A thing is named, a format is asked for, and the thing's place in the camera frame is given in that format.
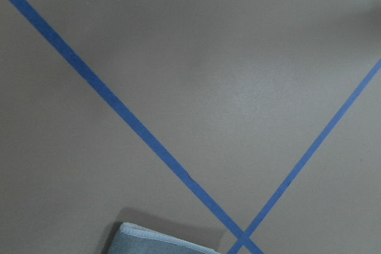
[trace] blue tape strip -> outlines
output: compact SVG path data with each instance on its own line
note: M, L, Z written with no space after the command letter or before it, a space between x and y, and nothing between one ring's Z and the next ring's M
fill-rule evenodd
M38 14L26 0L9 0L38 32L66 59L66 61L91 85L91 87L109 104L109 106L136 132L137 135L160 157L179 179L198 197L198 199L242 242L251 253L262 251L246 237L243 231L212 197L187 173L169 151L151 134L151 132L116 97L106 84L86 65L86 63L65 43L54 29Z
M278 189L272 195L272 197L268 200L268 202L264 205L263 209L258 213L258 215L254 218L252 223L250 223L249 227L246 229L245 234L246 237L249 237L253 234L253 232L257 229L257 227L261 224L262 220L266 217L266 215L270 212L282 194L286 191L291 182L295 179L295 177L302 170L304 165L308 162L308 160L312 157L315 151L319 148L319 146L323 143L324 139L328 136L328 134L332 131L332 129L337 125L339 120L344 116L344 114L349 110L351 105L355 102L361 92L365 89L365 87L370 83L372 78L376 75L376 73L381 68L381 59L377 62L376 65L369 71L369 73L365 76L362 82L356 87L356 89L352 92L346 102L342 105L339 111L335 114L335 116L328 122L327 126L323 129L323 131L319 134L316 140L312 143L312 145L308 148L306 153L304 153L303 157L299 160L299 162L294 166L289 175L285 178L285 180L280 184ZM229 250L228 254L235 254L242 247L243 238L238 239L238 241L233 245L233 247Z

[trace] gray floor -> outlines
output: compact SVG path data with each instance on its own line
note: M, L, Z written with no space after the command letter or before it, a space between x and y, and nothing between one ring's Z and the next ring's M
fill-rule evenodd
M381 0L28 1L242 228L381 57ZM224 226L0 8L0 252L105 253L130 221L225 253ZM264 253L379 253L380 91L259 226Z

